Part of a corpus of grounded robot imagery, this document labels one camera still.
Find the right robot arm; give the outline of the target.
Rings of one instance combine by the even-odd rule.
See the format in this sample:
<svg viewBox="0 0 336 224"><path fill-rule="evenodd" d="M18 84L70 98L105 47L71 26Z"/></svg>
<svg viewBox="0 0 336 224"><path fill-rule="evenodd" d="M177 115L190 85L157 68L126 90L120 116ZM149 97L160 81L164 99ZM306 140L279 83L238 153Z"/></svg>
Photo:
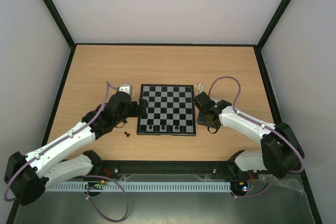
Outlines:
<svg viewBox="0 0 336 224"><path fill-rule="evenodd" d="M197 124L218 131L231 128L260 145L259 151L240 150L229 159L229 172L242 177L247 171L268 171L277 178L301 172L304 152L292 130L282 122L266 123L241 112L228 101L212 100L205 92L194 98L199 110Z"/></svg>

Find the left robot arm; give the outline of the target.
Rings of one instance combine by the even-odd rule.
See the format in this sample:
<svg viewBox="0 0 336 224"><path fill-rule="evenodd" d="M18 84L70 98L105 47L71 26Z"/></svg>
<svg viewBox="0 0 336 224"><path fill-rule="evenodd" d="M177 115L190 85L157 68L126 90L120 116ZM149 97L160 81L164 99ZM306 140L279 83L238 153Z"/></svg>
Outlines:
<svg viewBox="0 0 336 224"><path fill-rule="evenodd" d="M147 100L132 101L129 94L118 91L49 144L25 155L20 152L12 154L4 176L8 190L12 191L20 205L25 206L55 184L78 176L98 175L103 160L95 151L85 151L70 160L65 158L110 133L127 118L146 115L147 107Z"/></svg>

